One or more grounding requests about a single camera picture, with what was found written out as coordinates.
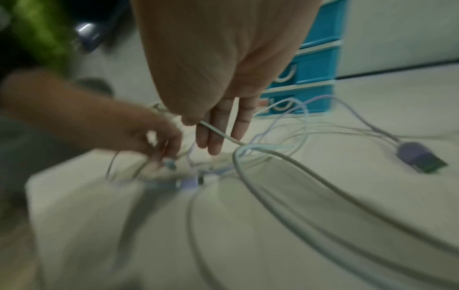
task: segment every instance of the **white wall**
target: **white wall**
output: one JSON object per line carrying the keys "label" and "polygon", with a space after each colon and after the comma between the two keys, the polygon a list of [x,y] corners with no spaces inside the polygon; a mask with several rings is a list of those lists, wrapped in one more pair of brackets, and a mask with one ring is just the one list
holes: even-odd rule
{"label": "white wall", "polygon": [[459,59],[459,0],[348,0],[338,76]]}

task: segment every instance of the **green cloth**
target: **green cloth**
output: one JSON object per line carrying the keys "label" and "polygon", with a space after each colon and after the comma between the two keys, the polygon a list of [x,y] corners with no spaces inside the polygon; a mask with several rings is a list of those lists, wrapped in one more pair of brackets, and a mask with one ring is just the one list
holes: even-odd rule
{"label": "green cloth", "polygon": [[65,73],[72,52],[72,30],[58,0],[1,0],[12,16],[12,30],[36,61]]}

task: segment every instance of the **storage box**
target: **storage box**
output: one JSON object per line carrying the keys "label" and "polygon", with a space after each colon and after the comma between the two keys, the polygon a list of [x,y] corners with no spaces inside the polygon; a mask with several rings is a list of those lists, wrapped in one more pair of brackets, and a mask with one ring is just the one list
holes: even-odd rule
{"label": "storage box", "polygon": [[282,74],[268,87],[309,84],[336,77],[341,41],[301,49]]}
{"label": "storage box", "polygon": [[[286,86],[282,88],[272,88],[267,89],[261,96],[261,100],[267,99],[267,106],[274,104],[280,100],[293,97],[300,102],[306,102],[309,99],[312,99],[317,96],[322,95],[332,95],[333,94],[333,85],[335,81],[329,80],[325,82],[318,82],[313,84],[306,84],[306,85],[292,85]],[[317,101],[314,101],[307,105],[307,109],[309,113],[323,113],[330,109],[330,98],[323,98]],[[270,109],[269,112],[265,114],[259,115],[259,117],[269,117],[274,115],[282,114],[292,107],[296,106],[296,104],[292,104],[290,106],[286,106],[286,104],[280,104],[278,109]],[[302,109],[298,109],[291,113],[292,115],[303,114]]]}
{"label": "storage box", "polygon": [[341,39],[347,0],[337,0],[323,5],[301,48]]}

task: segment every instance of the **person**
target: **person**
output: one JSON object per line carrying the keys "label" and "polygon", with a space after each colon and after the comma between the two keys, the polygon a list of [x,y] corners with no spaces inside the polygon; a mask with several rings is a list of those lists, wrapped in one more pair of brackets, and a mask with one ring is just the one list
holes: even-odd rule
{"label": "person", "polygon": [[[134,15],[159,96],[197,125],[196,142],[210,154],[223,138],[235,98],[231,135],[241,139],[261,92],[290,62],[321,0],[133,0]],[[87,149],[131,150],[175,157],[180,131],[141,106],[99,97],[43,69],[12,70],[0,83],[0,108]],[[146,133],[155,131],[153,147]]]}

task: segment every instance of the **plastic drawer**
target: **plastic drawer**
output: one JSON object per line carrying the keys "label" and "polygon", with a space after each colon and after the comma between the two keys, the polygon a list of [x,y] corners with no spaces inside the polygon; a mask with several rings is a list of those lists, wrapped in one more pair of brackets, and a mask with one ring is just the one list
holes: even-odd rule
{"label": "plastic drawer", "polygon": [[338,66],[339,50],[339,46],[306,53],[301,53],[300,50],[300,54],[293,58],[292,62],[268,88],[334,79]]}
{"label": "plastic drawer", "polygon": [[[324,84],[324,85],[318,85],[318,86],[310,86],[307,88],[282,90],[282,91],[277,91],[277,92],[275,91],[269,92],[269,91],[270,90],[267,90],[267,93],[262,94],[261,96],[261,99],[268,99],[269,105],[275,102],[278,102],[280,100],[290,98],[290,97],[298,99],[301,102],[306,102],[307,100],[312,99],[317,96],[332,95],[333,94],[333,84]],[[330,104],[331,104],[330,98],[319,99],[317,101],[314,101],[308,104],[307,110],[309,113],[327,112],[330,110]],[[285,107],[284,104],[281,104],[279,106],[282,107],[283,109],[282,110],[271,109],[268,113],[261,114],[260,117],[282,114],[283,112],[291,109],[291,107]],[[292,112],[292,114],[303,114],[303,111],[301,109],[298,109]]]}
{"label": "plastic drawer", "polygon": [[341,39],[346,12],[346,0],[323,5],[301,48]]}

